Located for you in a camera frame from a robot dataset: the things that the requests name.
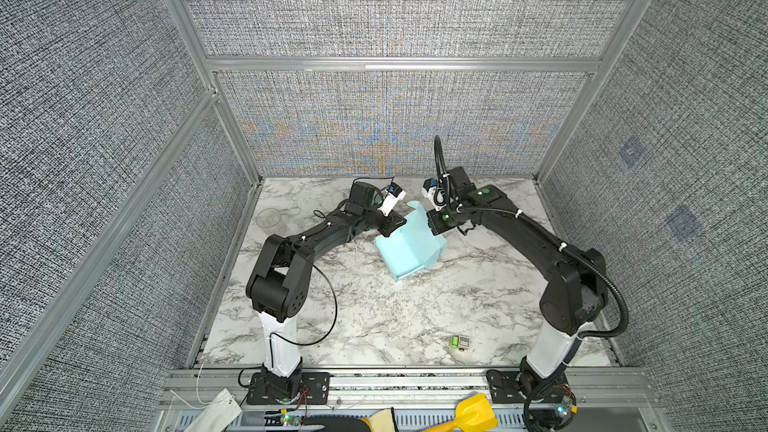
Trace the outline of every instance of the gray fabric wall panel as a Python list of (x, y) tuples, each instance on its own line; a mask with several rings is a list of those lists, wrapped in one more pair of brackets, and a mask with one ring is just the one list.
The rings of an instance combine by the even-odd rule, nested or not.
[(606, 254), (620, 348), (678, 432), (765, 426), (766, 4), (654, 0), (544, 184)]
[(211, 111), (3, 432), (144, 431), (181, 368), (250, 182)]
[(220, 72), (268, 176), (533, 174), (580, 72)]
[(203, 91), (162, 0), (0, 0), (0, 367)]
[(600, 56), (628, 0), (186, 0), (206, 50)]

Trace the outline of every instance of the black cable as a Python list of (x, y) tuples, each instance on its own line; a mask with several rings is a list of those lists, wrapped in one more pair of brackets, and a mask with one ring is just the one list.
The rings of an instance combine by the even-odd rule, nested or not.
[[(507, 216), (517, 216), (519, 219), (525, 221), (527, 224), (534, 226), (534, 228), (537, 231), (539, 231), (543, 236), (545, 236), (555, 247), (560, 247), (561, 244), (565, 243), (564, 240), (560, 239), (557, 235), (547, 230), (542, 224), (539, 224), (537, 221), (533, 220), (529, 216), (526, 216), (522, 212), (518, 215), (516, 211), (514, 212), (511, 210), (506, 210), (504, 208), (496, 208), (496, 207), (461, 207), (461, 212), (496, 212), (498, 214), (505, 214)], [(580, 338), (585, 338), (585, 337), (611, 338), (611, 337), (616, 337), (617, 335), (626, 331), (627, 326), (629, 325), (629, 309), (627, 307), (626, 301), (624, 300), (624, 296), (616, 287), (616, 284), (614, 284), (608, 277), (606, 277), (605, 274), (600, 272), (592, 262), (587, 260), (585, 257), (582, 257), (581, 254), (572, 252), (569, 246), (566, 245), (566, 247), (564, 247), (561, 250), (561, 252), (563, 254), (566, 254), (570, 258), (575, 259), (581, 265), (585, 266), (590, 271), (592, 271), (593, 274), (597, 275), (600, 278), (600, 280), (605, 283), (605, 286), (608, 287), (610, 294), (614, 296), (614, 299), (616, 299), (616, 305), (619, 308), (619, 323), (616, 325), (616, 327), (612, 328), (609, 331), (581, 331), (578, 333), (578, 336)]]
[(554, 372), (552, 372), (546, 379), (539, 382), (538, 386), (531, 390), (531, 393), (526, 396), (525, 402), (523, 403), (523, 423), (525, 424), (525, 429), (529, 432), (534, 432), (532, 428), (533, 423), (531, 422), (531, 417), (529, 417), (531, 415), (531, 402), (540, 398), (542, 394), (549, 390), (552, 387), (552, 384), (562, 376), (567, 367), (566, 364), (571, 362), (571, 359), (576, 355), (579, 346), (581, 346), (581, 339), (577, 336), (576, 340), (571, 344), (571, 348), (566, 353), (562, 362), (558, 364)]
[(442, 154), (442, 141), (440, 136), (435, 136), (435, 167), (437, 169), (437, 181), (442, 190), (442, 200), (437, 200), (435, 194), (435, 204), (438, 206), (447, 206), (451, 211), (451, 181), (449, 177), (444, 177), (447, 173), (446, 159)]
[[(245, 369), (241, 369), (240, 370), (240, 373), (237, 375), (237, 385), (241, 386), (244, 389), (247, 389), (248, 386), (244, 385), (243, 382), (240, 381), (240, 380), (243, 378), (243, 372), (245, 372), (246, 370), (261, 370), (261, 367), (246, 367)], [(259, 380), (263, 379), (264, 377), (266, 377), (266, 374), (264, 374), (261, 377), (259, 377), (258, 379), (256, 379), (256, 382), (258, 382)]]
[[(295, 244), (294, 244), (293, 249), (298, 252), (298, 250), (295, 247)], [(274, 357), (275, 357), (274, 351), (272, 349), (272, 336), (273, 335), (276, 335), (277, 337), (283, 339), (283, 341), (288, 342), (289, 344), (308, 346), (308, 345), (319, 344), (320, 342), (325, 340), (325, 338), (330, 335), (330, 333), (333, 331), (333, 328), (336, 326), (336, 320), (339, 318), (339, 302), (336, 299), (336, 291), (333, 290), (333, 285), (331, 284), (331, 280), (328, 279), (328, 276), (323, 274), (322, 271), (314, 263), (312, 264), (312, 266), (314, 267), (315, 270), (317, 270), (320, 273), (322, 278), (324, 278), (326, 280), (326, 282), (328, 282), (328, 287), (330, 287), (331, 293), (333, 294), (333, 309), (334, 309), (334, 311), (333, 311), (333, 323), (331, 324), (331, 328), (328, 329), (328, 331), (325, 333), (325, 335), (323, 335), (321, 338), (317, 339), (314, 342), (309, 342), (308, 344), (302, 344), (301, 342), (294, 342), (294, 341), (291, 341), (291, 340), (288, 340), (288, 339), (284, 338), (282, 335), (278, 334), (277, 332), (272, 332), (270, 334), (270, 357), (272, 358), (273, 363), (274, 363)]]
[(567, 427), (567, 426), (571, 425), (571, 422), (573, 422), (573, 419), (574, 419), (574, 415), (573, 415), (573, 412), (569, 412), (569, 413), (568, 413), (568, 418), (567, 418), (567, 419), (565, 419), (565, 422), (563, 422), (563, 423), (562, 423), (562, 424), (560, 424), (560, 425), (555, 425), (554, 427), (552, 427), (552, 430), (560, 430), (560, 429), (564, 429), (565, 427)]
[(394, 177), (394, 176), (392, 176), (392, 177), (357, 177), (357, 178), (354, 178), (354, 179), (352, 180), (352, 183), (355, 183), (355, 182), (357, 182), (357, 181), (358, 181), (358, 180), (360, 180), (361, 178), (367, 178), (367, 179), (369, 179), (369, 180), (389, 180), (389, 183), (392, 183), (392, 181), (394, 181), (394, 180), (395, 180), (395, 177)]
[[(243, 377), (243, 372), (245, 372), (246, 370), (256, 370), (256, 369), (259, 369), (259, 370), (260, 370), (260, 369), (261, 369), (261, 367), (259, 367), (259, 368), (255, 368), (255, 367), (246, 367), (246, 368), (243, 368), (243, 369), (241, 369), (241, 370), (240, 370), (240, 373), (237, 375), (237, 385), (241, 386), (241, 387), (242, 387), (242, 388), (244, 388), (244, 389), (248, 389), (249, 387), (248, 387), (247, 385), (243, 385), (243, 382), (241, 382), (241, 381), (240, 381), (240, 379)], [(256, 379), (256, 382), (258, 382), (259, 380), (262, 380), (262, 379), (264, 379), (264, 377), (266, 377), (266, 374), (264, 374), (264, 375), (262, 375), (261, 377), (259, 377), (258, 379)], [(247, 392), (245, 392), (245, 397), (243, 397), (243, 399), (240, 401), (240, 403), (239, 403), (238, 405), (239, 405), (240, 407), (243, 407), (243, 403), (245, 402), (245, 399), (247, 399), (247, 398), (248, 398), (248, 393), (247, 393)], [(229, 422), (229, 423), (226, 425), (226, 427), (224, 428), (224, 430), (222, 430), (221, 432), (226, 432), (226, 429), (230, 428), (230, 426), (232, 425), (232, 422)]]

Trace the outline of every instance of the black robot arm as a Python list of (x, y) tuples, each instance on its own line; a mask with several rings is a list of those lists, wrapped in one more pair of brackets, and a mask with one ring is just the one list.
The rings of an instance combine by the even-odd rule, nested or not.
[[(512, 211), (515, 214), (519, 210), (498, 187), (475, 187), (461, 167), (448, 170), (446, 175), (451, 180), (452, 194), (455, 194), (452, 204), (458, 210), (448, 212), (447, 207), (443, 207), (440, 211), (429, 211), (427, 217), (433, 234), (459, 228), (466, 221), (474, 226), (485, 226), (520, 251), (547, 280), (539, 307), (552, 327), (572, 335), (582, 324), (597, 317), (607, 299), (608, 290), (604, 282), (577, 259), (558, 250), (559, 244), (552, 243), (547, 236), (552, 234), (542, 226), (522, 220), (522, 211), (516, 218), (489, 210)], [(428, 180), (425, 188), (431, 188), (433, 183), (436, 181)], [(575, 250), (584, 260), (605, 272), (605, 260), (600, 252), (593, 248), (584, 252), (573, 245), (570, 247), (571, 251)]]
[[(254, 309), (273, 315), (278, 322), (295, 316), (306, 301), (314, 261), (367, 230), (377, 229), (389, 237), (406, 223), (391, 210), (402, 195), (395, 183), (388, 185), (384, 195), (369, 183), (354, 181), (350, 198), (322, 223), (289, 237), (269, 236), (246, 285)], [(284, 274), (277, 270), (284, 267), (288, 267)]]

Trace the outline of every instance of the white arm segment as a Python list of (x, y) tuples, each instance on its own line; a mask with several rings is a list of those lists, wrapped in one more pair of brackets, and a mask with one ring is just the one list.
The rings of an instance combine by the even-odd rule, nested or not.
[(594, 330), (592, 322), (584, 322), (576, 334), (568, 335), (544, 321), (542, 329), (538, 332), (536, 344), (528, 352), (525, 360), (540, 378), (549, 377), (571, 350), (571, 345), (576, 341), (576, 335), (585, 330)]
[(299, 346), (285, 342), (283, 339), (273, 335), (271, 339), (272, 348), (270, 348), (270, 334), (277, 332), (284, 338), (297, 342), (296, 317), (289, 317), (282, 324), (267, 312), (259, 312), (259, 318), (264, 327), (264, 348), (266, 349), (264, 367), (274, 375), (289, 377), (301, 361)]
[(379, 210), (382, 211), (385, 217), (389, 217), (389, 213), (395, 207), (395, 204), (403, 200), (405, 196), (405, 190), (401, 190), (397, 196), (388, 192), (386, 197), (384, 197), (384, 202), (381, 204), (381, 207), (379, 207)]

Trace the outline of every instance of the marble tabletop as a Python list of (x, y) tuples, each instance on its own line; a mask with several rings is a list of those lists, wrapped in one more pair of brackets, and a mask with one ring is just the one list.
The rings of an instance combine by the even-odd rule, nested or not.
[[(550, 228), (533, 183), (521, 178), (473, 178), (494, 184), (526, 214)], [(386, 181), (369, 181), (384, 186)], [(419, 200), (424, 178), (396, 178), (407, 192), (396, 210), (407, 214)], [(201, 355), (206, 364), (260, 364), (264, 338), (245, 284), (262, 244), (273, 233), (291, 235), (320, 222), (348, 196), (351, 178), (268, 178), (256, 204), (242, 249)], [(280, 223), (264, 230), (256, 217), (266, 208), (282, 212)], [(317, 266), (336, 290), (339, 318), (329, 337), (302, 347), (307, 365), (517, 365), (536, 340), (543, 317), (538, 310), (546, 282), (511, 245), (483, 226), (448, 242), (429, 270), (396, 282), (366, 232), (323, 255)], [(313, 341), (333, 320), (333, 299), (320, 274), (312, 274), (309, 297), (298, 314), (298, 339)], [(469, 337), (470, 349), (449, 347), (449, 338)], [(608, 366), (602, 343), (588, 339), (574, 365)]]

